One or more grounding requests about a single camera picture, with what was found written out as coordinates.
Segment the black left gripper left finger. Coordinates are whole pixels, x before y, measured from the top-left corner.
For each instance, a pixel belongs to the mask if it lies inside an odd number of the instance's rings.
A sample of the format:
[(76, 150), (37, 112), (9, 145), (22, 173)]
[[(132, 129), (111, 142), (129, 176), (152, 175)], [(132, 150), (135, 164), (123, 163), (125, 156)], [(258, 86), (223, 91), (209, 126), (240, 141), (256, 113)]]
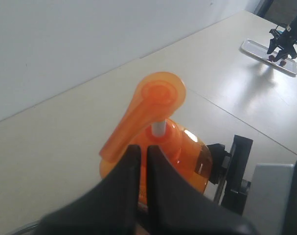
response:
[(41, 219), (40, 235), (133, 235), (141, 150), (127, 147), (114, 169), (91, 191)]

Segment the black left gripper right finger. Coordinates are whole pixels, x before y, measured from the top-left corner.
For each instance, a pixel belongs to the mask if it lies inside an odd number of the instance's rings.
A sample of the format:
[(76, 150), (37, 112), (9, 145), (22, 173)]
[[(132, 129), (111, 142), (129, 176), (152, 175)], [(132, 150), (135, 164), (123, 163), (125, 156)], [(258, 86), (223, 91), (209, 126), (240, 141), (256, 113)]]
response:
[(153, 235), (255, 235), (245, 218), (199, 193), (156, 145), (147, 149), (147, 204)]

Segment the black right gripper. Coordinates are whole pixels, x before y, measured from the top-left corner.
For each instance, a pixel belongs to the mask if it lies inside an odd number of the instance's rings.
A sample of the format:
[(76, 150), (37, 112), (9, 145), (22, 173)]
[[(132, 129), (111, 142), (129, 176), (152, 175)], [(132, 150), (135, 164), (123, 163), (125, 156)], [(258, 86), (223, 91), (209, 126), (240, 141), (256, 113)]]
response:
[(235, 135), (230, 152), (220, 143), (207, 145), (212, 157), (209, 181), (218, 184), (214, 202), (239, 215), (243, 214), (251, 185), (243, 177), (252, 144), (253, 140)]

